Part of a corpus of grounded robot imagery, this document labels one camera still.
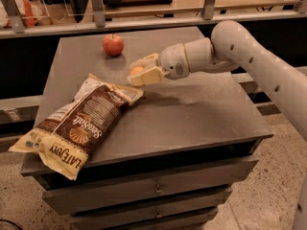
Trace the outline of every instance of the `brown snack bag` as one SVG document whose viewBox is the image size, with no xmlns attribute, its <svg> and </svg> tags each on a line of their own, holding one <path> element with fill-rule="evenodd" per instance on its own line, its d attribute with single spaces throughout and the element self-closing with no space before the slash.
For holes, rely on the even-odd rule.
<svg viewBox="0 0 307 230">
<path fill-rule="evenodd" d="M 50 169 L 76 180 L 89 155 L 142 95 L 142 90 L 89 75 L 72 103 L 22 136 L 9 151 L 38 153 Z"/>
</svg>

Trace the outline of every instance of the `red apple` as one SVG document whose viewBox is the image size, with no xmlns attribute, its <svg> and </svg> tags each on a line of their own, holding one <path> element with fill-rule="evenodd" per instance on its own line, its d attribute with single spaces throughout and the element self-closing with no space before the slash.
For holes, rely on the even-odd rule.
<svg viewBox="0 0 307 230">
<path fill-rule="evenodd" d="M 124 40 L 118 34 L 107 34 L 103 39 L 103 47 L 108 56 L 117 57 L 124 49 Z"/>
</svg>

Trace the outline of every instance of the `drawer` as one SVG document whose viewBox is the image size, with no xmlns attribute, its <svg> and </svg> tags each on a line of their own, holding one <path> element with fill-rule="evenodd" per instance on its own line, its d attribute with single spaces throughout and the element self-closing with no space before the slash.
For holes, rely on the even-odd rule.
<svg viewBox="0 0 307 230">
<path fill-rule="evenodd" d="M 198 211 L 177 214 L 167 218 L 146 220 L 120 227 L 108 228 L 107 230 L 169 230 L 179 227 L 206 223 L 218 213 L 217 208 L 207 208 Z"/>
<path fill-rule="evenodd" d="M 73 214 L 137 200 L 168 196 L 244 180 L 256 161 L 250 156 L 86 183 L 43 193 L 58 214 Z"/>
<path fill-rule="evenodd" d="M 217 188 L 171 195 L 162 197 L 162 199 L 146 200 L 128 206 L 119 206 L 93 214 L 73 217 L 71 223 L 79 230 L 99 230 L 137 221 L 162 219 L 179 213 L 216 207 L 223 204 L 230 193 L 230 188 Z"/>
</svg>

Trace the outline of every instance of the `concrete floor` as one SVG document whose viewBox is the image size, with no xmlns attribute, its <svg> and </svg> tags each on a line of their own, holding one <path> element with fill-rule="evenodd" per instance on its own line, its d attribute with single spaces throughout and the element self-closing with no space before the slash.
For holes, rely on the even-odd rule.
<svg viewBox="0 0 307 230">
<path fill-rule="evenodd" d="M 291 230 L 300 187 L 307 174 L 307 143 L 274 108 L 262 112 L 275 135 L 255 152 L 259 163 L 233 193 L 218 215 L 205 225 L 181 230 Z M 0 219 L 24 230 L 72 230 L 69 217 L 60 217 L 41 199 L 43 189 L 22 177 L 23 154 L 0 153 Z M 1 230 L 12 230 L 0 222 Z"/>
</svg>

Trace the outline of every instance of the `white robotic arm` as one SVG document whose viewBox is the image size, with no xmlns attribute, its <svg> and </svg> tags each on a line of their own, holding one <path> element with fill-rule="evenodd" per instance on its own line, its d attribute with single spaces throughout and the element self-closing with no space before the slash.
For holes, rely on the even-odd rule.
<svg viewBox="0 0 307 230">
<path fill-rule="evenodd" d="M 220 73 L 243 67 L 307 141 L 307 77 L 265 49 L 241 24 L 220 22 L 211 41 L 199 39 L 170 46 L 160 54 L 137 60 L 130 67 L 144 67 L 128 76 L 134 86 L 163 78 L 177 80 L 194 72 Z M 301 190 L 294 230 L 307 225 L 307 177 Z"/>
</svg>

